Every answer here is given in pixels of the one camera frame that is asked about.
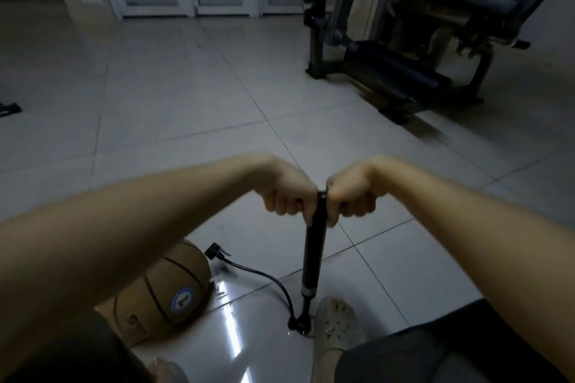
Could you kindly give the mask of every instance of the forearm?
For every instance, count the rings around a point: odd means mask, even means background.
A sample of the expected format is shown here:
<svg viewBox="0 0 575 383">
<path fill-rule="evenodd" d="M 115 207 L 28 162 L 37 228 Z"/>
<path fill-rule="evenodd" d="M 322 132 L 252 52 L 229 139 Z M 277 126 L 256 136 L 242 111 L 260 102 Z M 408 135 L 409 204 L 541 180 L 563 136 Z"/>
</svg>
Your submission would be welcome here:
<svg viewBox="0 0 575 383">
<path fill-rule="evenodd" d="M 49 324 L 95 306 L 254 189 L 267 160 L 243 155 L 140 177 L 0 224 L 4 322 Z"/>
<path fill-rule="evenodd" d="M 373 164 L 378 191 L 402 202 L 508 324 L 574 377 L 575 235 L 413 165 Z"/>
</svg>

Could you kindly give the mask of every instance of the basketball logo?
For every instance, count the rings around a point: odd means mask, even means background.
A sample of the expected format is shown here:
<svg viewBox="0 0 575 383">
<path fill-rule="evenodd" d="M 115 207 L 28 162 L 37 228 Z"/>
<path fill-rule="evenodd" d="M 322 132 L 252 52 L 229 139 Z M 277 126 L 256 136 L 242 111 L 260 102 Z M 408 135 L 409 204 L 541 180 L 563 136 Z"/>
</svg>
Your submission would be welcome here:
<svg viewBox="0 0 575 383">
<path fill-rule="evenodd" d="M 175 314 L 180 314 L 185 312 L 185 310 L 190 307 L 194 301 L 194 291 L 191 288 L 184 288 L 180 292 L 176 293 L 172 299 L 171 309 Z"/>
</svg>

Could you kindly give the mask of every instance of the shorts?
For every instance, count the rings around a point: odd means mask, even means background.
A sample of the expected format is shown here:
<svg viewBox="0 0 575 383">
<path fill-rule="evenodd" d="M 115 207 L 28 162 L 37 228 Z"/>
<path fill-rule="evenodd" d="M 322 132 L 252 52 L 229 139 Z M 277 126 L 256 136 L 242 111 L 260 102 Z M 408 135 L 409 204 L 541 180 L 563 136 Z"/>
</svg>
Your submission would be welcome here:
<svg viewBox="0 0 575 383">
<path fill-rule="evenodd" d="M 154 382 L 105 319 L 90 313 L 78 328 L 28 359 L 5 381 Z M 438 320 L 346 351 L 335 383 L 567 381 L 479 300 Z"/>
</svg>

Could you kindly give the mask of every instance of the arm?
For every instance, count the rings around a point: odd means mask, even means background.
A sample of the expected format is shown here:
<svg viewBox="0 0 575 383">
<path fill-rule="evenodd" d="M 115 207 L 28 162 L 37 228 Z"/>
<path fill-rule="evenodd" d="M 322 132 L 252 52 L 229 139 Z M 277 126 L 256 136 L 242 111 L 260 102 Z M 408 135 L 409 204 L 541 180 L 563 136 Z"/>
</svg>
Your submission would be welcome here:
<svg viewBox="0 0 575 383">
<path fill-rule="evenodd" d="M 311 220 L 316 208 L 317 188 L 303 171 L 251 154 L 118 183 L 0 224 L 0 369 L 14 369 L 252 190 L 280 214 L 304 211 Z"/>
<path fill-rule="evenodd" d="M 328 210 L 362 216 L 390 193 L 459 262 L 493 308 L 575 379 L 575 234 L 520 206 L 378 156 L 330 178 Z"/>
</svg>

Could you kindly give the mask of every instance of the basketball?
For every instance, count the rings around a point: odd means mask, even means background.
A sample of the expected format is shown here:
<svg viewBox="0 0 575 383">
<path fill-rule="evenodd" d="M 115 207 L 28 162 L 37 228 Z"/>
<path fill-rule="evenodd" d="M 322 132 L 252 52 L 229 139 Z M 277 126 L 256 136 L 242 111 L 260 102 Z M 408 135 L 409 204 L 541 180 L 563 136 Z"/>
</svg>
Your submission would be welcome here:
<svg viewBox="0 0 575 383">
<path fill-rule="evenodd" d="M 96 310 L 134 346 L 186 320 L 206 295 L 211 276 L 204 253 L 184 240 Z"/>
</svg>

